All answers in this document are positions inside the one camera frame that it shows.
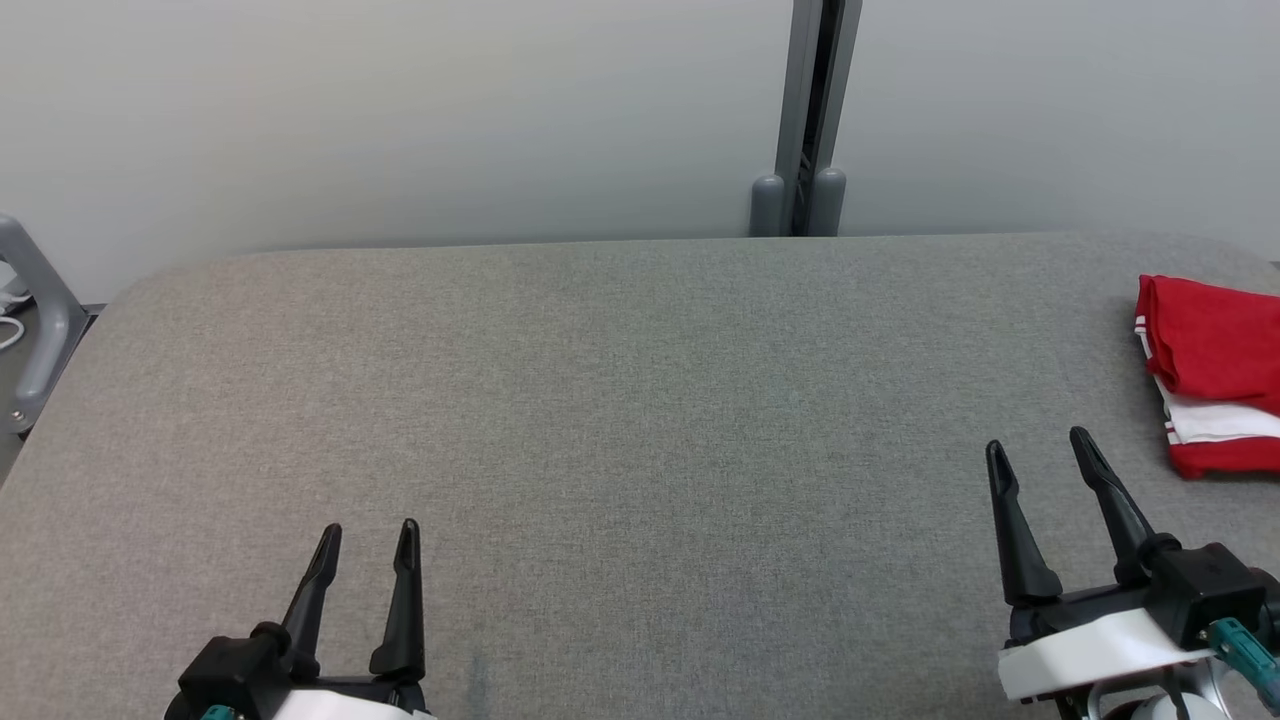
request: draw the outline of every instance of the robotic arm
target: robotic arm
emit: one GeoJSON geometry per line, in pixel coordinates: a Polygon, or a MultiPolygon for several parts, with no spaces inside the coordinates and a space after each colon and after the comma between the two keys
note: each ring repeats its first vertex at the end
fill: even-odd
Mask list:
{"type": "Polygon", "coordinates": [[[325,591],[338,570],[342,527],[325,528],[284,623],[259,623],[248,638],[209,641],[178,678],[165,720],[434,720],[419,680],[426,675],[422,568],[417,523],[396,546],[396,589],[370,676],[321,678],[316,638],[325,591]]]}
{"type": "Polygon", "coordinates": [[[1000,570],[1012,609],[998,661],[1005,694],[1053,701],[1066,720],[1229,720],[1219,680],[1230,666],[1280,716],[1280,670],[1271,656],[1280,650],[1280,583],[1219,543],[1184,550],[1156,533],[1088,430],[1071,428],[1071,447],[1115,547],[1116,584],[1064,593],[1018,505],[1004,447],[987,446],[1000,570]],[[1101,714],[1102,697],[1140,688],[1162,694],[1101,714]]]}

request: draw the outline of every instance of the teal connector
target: teal connector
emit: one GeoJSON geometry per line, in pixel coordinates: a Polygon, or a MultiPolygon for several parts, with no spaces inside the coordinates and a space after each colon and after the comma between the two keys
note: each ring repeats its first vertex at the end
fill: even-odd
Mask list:
{"type": "Polygon", "coordinates": [[[209,706],[209,710],[200,716],[200,720],[236,720],[236,717],[238,717],[238,715],[230,707],[227,707],[225,705],[211,705],[209,706]]]}
{"type": "Polygon", "coordinates": [[[1280,717],[1280,669],[1253,633],[1235,618],[1224,618],[1210,624],[1208,646],[1258,691],[1271,716],[1280,717]]]}

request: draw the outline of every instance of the folded cloth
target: folded cloth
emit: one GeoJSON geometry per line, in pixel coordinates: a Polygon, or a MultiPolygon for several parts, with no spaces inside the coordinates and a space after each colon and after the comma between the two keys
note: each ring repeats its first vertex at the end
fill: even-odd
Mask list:
{"type": "Polygon", "coordinates": [[[1170,392],[1280,415],[1280,297],[1164,275],[1140,282],[1147,366],[1170,392]]]}
{"type": "Polygon", "coordinates": [[[1169,457],[1187,479],[1204,473],[1280,473],[1280,438],[1251,437],[1225,442],[1175,442],[1170,436],[1169,457]]]}
{"type": "MultiPolygon", "coordinates": [[[[1142,351],[1148,361],[1152,357],[1151,338],[1147,331],[1147,318],[1138,315],[1134,332],[1142,341],[1142,351]]],[[[1178,433],[1179,442],[1225,442],[1253,437],[1280,439],[1280,416],[1239,402],[1199,400],[1170,392],[1165,382],[1156,375],[1156,388],[1165,400],[1165,415],[1171,429],[1178,433]]]]}

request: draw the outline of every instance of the gray fabric surface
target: gray fabric surface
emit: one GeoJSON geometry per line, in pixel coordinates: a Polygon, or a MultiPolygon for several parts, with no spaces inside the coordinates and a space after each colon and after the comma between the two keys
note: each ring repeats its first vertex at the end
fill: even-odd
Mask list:
{"type": "Polygon", "coordinates": [[[1280,484],[1167,466],[1143,272],[1280,292],[1253,256],[1140,234],[314,251],[145,281],[0,488],[0,707],[159,716],[211,635],[283,614],[335,520],[320,659],[361,673],[413,516],[444,720],[1051,716],[995,674],[988,439],[1069,588],[1114,562],[1071,424],[1157,529],[1280,570],[1280,484]]]}

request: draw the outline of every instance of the white wall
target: white wall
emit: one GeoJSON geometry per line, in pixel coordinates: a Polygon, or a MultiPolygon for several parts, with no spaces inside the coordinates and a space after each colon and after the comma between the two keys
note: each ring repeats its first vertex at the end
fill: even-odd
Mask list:
{"type": "Polygon", "coordinates": [[[1280,259],[1280,3],[865,0],[841,232],[1132,227],[1280,259]]]}
{"type": "Polygon", "coordinates": [[[82,302],[256,249],[733,236],[791,0],[9,0],[0,210],[82,302]]]}

